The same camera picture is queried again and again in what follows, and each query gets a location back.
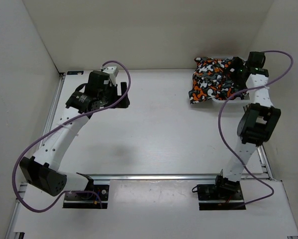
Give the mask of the orange camouflage shorts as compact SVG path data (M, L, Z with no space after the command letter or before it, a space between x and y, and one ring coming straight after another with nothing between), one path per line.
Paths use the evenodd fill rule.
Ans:
M194 61L197 66L192 76L192 89L188 92L191 105L211 99L225 101L241 90L235 77L245 65L242 58L196 57Z

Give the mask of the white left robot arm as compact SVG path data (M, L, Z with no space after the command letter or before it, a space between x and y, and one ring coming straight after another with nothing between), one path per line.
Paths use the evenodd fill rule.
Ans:
M124 94L127 83L116 83L118 69L113 66L100 71L91 71L86 83L76 87L66 101L65 109L57 126L59 130L46 138L41 147L30 157L23 157L19 163L26 181L51 196L62 191L73 190L82 199L89 199L94 193L92 179L81 173L60 172L61 161L80 129L90 120L95 110L112 105L127 108L128 97Z

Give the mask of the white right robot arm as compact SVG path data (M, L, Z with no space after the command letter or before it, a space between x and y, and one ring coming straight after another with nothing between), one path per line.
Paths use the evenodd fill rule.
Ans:
M257 148L270 139L281 116L281 110L270 100L265 60L263 52L250 52L246 62L235 59L232 63L231 79L241 93L249 95L250 103L237 127L233 156L213 186L213 194L219 199L229 198L238 191L245 166Z

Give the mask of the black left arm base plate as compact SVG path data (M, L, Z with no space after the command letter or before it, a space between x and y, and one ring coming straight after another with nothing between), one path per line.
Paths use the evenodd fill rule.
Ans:
M107 209L109 198L109 184L104 182L96 183L89 191L93 193L66 193L63 201L64 209Z

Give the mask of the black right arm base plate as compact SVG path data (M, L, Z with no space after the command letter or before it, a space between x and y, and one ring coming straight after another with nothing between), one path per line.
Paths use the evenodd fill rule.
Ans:
M214 184L197 184L200 211L229 211L246 210L245 201L240 185L237 189L217 189Z

